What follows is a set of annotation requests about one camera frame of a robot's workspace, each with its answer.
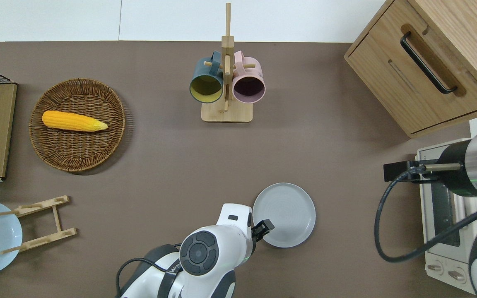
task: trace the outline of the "toaster oven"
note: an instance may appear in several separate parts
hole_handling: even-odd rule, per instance
[[[459,139],[419,149],[416,160],[438,159],[450,144],[465,140]],[[476,197],[453,194],[439,181],[421,183],[420,195],[425,242],[477,211]],[[428,276],[474,294],[469,276],[469,254],[476,235],[477,221],[474,221],[425,252],[424,270]]]

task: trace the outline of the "corn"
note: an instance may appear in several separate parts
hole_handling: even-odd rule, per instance
[[[52,128],[61,130],[77,130],[79,132],[96,132],[105,130],[108,125],[95,118],[59,111],[45,111],[41,117],[43,123]]]

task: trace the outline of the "mug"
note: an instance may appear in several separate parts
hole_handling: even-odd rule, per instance
[[[245,64],[255,64],[255,68],[244,68]],[[244,103],[258,102],[265,96],[265,80],[263,70],[257,59],[244,57],[242,51],[235,53],[235,67],[233,71],[233,96]]]
[[[223,93],[224,76],[219,68],[222,55],[214,51],[211,57],[201,58],[195,66],[195,73],[189,85],[191,95],[201,103],[216,102]]]

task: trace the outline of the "white wall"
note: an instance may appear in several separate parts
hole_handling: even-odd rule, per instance
[[[0,0],[0,41],[117,40],[121,0]]]
[[[0,41],[353,42],[384,0],[0,0]]]

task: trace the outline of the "wooden cabinet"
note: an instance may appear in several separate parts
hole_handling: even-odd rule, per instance
[[[345,59],[409,137],[477,117],[477,1],[387,0]]]

